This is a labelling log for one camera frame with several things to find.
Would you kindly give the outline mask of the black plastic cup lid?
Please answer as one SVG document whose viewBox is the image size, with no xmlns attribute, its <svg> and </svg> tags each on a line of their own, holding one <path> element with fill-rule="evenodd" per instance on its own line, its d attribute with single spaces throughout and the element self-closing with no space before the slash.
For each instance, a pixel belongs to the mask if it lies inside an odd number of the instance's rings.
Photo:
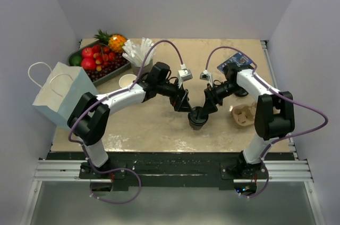
<svg viewBox="0 0 340 225">
<path fill-rule="evenodd" d="M 191 126 L 204 126 L 208 121 L 209 115 L 202 114 L 202 107 L 196 106 L 188 114 L 189 125 Z"/>
</svg>

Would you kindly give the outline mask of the white paper coffee cup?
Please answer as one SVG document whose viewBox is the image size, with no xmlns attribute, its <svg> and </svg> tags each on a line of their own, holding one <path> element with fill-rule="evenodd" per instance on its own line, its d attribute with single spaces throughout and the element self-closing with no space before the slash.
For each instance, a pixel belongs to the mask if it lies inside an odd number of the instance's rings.
<svg viewBox="0 0 340 225">
<path fill-rule="evenodd" d="M 200 130 L 206 123 L 207 121 L 203 122 L 189 121 L 189 125 L 193 130 Z"/>
</svg>

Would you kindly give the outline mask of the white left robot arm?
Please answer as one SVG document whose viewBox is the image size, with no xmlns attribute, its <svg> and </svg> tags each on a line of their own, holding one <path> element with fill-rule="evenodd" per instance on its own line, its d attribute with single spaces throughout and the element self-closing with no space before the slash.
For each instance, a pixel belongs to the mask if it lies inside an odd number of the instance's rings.
<svg viewBox="0 0 340 225">
<path fill-rule="evenodd" d="M 78 142 L 92 164 L 91 172 L 97 178 L 105 178 L 110 172 L 109 157 L 102 137 L 112 114 L 131 105 L 146 102 L 156 95 L 168 97 L 176 112 L 192 111 L 189 92 L 183 87 L 185 81 L 192 79 L 191 71 L 182 64 L 174 83 L 168 77 L 170 71 L 167 64 L 157 62 L 150 72 L 138 76 L 124 88 L 108 94 L 95 96 L 87 92 L 81 96 L 67 125 L 71 129 L 70 134 L 79 138 Z"/>
</svg>

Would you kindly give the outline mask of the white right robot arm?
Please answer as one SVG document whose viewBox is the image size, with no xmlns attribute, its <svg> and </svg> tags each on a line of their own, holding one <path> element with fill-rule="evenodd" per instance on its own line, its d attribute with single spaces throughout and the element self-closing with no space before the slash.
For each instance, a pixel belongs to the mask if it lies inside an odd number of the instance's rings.
<svg viewBox="0 0 340 225">
<path fill-rule="evenodd" d="M 238 175 L 247 179 L 255 173 L 255 164 L 261 162 L 274 139 L 285 137 L 295 129 L 293 96 L 289 91 L 281 92 L 265 81 L 261 82 L 250 65 L 228 63 L 223 72 L 226 81 L 217 86 L 208 84 L 204 90 L 203 107 L 196 107 L 188 118 L 193 127 L 200 129 L 208 121 L 209 114 L 218 111 L 217 106 L 223 104 L 223 99 L 240 89 L 257 101 L 254 116 L 256 135 L 241 152 L 236 166 Z"/>
</svg>

